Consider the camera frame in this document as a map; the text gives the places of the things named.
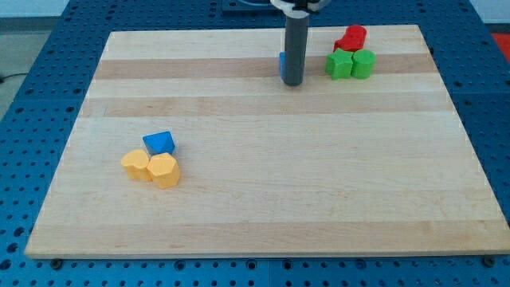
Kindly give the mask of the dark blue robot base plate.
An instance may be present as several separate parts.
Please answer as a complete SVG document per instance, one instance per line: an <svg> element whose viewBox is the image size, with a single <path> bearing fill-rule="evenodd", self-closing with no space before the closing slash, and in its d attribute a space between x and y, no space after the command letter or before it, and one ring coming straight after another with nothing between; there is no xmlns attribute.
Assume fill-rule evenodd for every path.
<svg viewBox="0 0 510 287"><path fill-rule="evenodd" d="M278 9L269 0L221 0L223 15L271 14Z"/></svg>

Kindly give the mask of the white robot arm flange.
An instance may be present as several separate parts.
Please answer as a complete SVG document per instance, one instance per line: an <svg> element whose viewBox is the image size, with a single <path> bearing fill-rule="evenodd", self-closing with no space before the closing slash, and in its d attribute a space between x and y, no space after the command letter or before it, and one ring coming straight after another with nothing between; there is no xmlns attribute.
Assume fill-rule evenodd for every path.
<svg viewBox="0 0 510 287"><path fill-rule="evenodd" d="M282 11L285 16L295 19L318 14L332 0L270 0L269 2Z"/></svg>

